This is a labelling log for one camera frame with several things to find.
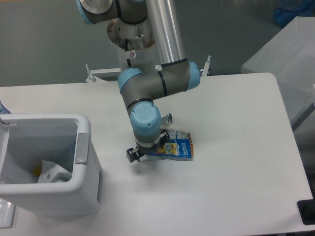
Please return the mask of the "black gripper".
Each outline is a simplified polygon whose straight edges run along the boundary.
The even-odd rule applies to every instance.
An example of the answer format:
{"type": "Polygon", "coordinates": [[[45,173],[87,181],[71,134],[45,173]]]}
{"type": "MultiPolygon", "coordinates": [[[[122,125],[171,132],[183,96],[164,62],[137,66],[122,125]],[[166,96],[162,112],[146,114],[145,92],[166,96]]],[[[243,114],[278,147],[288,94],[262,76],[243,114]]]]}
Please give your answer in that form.
{"type": "Polygon", "coordinates": [[[126,156],[130,163],[140,161],[140,158],[145,154],[158,152],[160,149],[163,149],[166,143],[170,141],[169,133],[166,129],[161,130],[160,137],[157,143],[143,143],[136,142],[137,146],[135,148],[129,148],[126,150],[126,156]]]}

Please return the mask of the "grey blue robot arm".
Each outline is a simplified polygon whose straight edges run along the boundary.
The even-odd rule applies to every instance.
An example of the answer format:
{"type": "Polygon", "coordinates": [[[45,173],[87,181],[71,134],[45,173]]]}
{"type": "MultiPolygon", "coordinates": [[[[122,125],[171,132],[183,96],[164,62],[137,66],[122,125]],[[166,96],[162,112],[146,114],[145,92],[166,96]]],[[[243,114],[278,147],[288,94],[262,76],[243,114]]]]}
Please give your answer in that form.
{"type": "Polygon", "coordinates": [[[200,84],[200,70],[186,57],[171,0],[79,0],[87,24],[108,22],[120,54],[118,86],[135,136],[130,162],[158,151],[170,137],[154,100],[200,84]]]}

